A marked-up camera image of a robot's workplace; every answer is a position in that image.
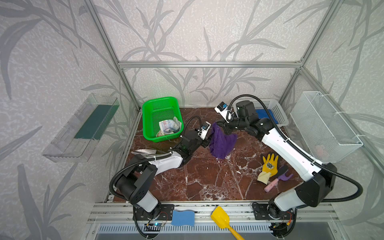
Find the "blue towel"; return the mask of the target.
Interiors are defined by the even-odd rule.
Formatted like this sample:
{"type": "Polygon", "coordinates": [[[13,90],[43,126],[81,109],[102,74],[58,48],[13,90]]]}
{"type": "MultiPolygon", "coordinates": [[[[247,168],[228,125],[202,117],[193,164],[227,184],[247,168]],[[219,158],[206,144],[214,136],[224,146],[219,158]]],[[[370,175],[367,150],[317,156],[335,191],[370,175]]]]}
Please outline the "blue towel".
{"type": "Polygon", "coordinates": [[[268,115],[268,113],[269,113],[272,117],[272,120],[275,122],[275,124],[278,124],[278,121],[276,120],[273,112],[270,109],[268,109],[268,113],[264,109],[256,110],[256,113],[258,114],[259,119],[262,119],[262,118],[269,119],[269,115],[268,115]]]}

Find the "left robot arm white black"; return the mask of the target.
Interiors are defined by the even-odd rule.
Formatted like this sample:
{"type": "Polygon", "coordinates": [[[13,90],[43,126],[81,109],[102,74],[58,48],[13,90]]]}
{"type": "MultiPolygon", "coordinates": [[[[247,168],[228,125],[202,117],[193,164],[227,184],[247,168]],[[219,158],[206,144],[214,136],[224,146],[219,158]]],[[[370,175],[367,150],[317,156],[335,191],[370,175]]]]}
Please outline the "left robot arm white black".
{"type": "Polygon", "coordinates": [[[181,141],[165,154],[152,157],[135,155],[129,165],[119,170],[110,180],[110,193],[143,209],[147,214],[158,215],[161,202],[150,192],[155,177],[183,167],[198,148],[206,148],[212,139],[211,135],[208,136],[211,126],[209,122],[201,123],[199,129],[183,134],[181,141]]]}

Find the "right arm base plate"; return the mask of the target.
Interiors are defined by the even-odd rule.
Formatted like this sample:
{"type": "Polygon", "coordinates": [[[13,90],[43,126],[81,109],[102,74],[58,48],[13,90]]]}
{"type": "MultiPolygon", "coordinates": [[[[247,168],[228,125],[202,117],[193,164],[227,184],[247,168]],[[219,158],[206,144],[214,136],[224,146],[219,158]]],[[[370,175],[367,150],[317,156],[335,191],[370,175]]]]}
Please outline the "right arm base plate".
{"type": "Polygon", "coordinates": [[[278,207],[268,203],[253,202],[251,206],[256,220],[290,221],[293,220],[295,215],[293,209],[281,211],[278,207]]]}

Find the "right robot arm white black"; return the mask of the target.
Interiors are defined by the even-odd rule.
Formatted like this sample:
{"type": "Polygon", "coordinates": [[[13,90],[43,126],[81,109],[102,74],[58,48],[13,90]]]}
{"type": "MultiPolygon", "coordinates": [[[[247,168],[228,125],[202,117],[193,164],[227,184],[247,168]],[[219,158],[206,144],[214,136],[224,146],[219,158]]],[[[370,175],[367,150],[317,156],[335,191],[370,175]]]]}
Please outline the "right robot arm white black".
{"type": "Polygon", "coordinates": [[[322,163],[292,142],[277,126],[261,99],[249,94],[246,97],[259,102],[267,117],[258,116],[253,102],[249,100],[237,102],[239,97],[235,97],[230,104],[221,102],[215,107],[215,111],[223,117],[218,125],[226,134],[241,130],[257,138],[282,157],[303,180],[302,184],[278,194],[269,201],[267,211],[271,218],[279,219],[282,213],[290,209],[314,208],[319,203],[347,202],[362,195],[364,189],[359,182],[338,173],[333,164],[322,163]],[[327,195],[333,190],[336,178],[355,185],[357,191],[347,197],[328,199],[327,195]]]}

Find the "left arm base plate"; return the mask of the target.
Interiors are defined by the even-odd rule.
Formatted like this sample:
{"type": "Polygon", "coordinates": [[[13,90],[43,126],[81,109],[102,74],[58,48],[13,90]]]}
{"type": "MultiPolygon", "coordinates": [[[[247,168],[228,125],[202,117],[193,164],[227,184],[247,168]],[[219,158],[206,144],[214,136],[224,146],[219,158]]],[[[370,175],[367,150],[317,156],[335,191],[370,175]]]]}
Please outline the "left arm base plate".
{"type": "Polygon", "coordinates": [[[158,204],[151,212],[146,212],[141,207],[134,207],[134,215],[137,221],[171,221],[175,205],[158,204]]]}

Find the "purple towel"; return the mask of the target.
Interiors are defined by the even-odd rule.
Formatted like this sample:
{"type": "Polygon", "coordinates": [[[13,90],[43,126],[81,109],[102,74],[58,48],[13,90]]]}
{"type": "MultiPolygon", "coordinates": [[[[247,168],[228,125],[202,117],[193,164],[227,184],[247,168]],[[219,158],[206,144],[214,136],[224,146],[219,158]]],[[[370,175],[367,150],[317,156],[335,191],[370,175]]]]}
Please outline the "purple towel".
{"type": "Polygon", "coordinates": [[[215,158],[225,159],[234,149],[238,135],[225,135],[217,123],[212,125],[212,130],[213,134],[210,142],[210,153],[215,158]]]}

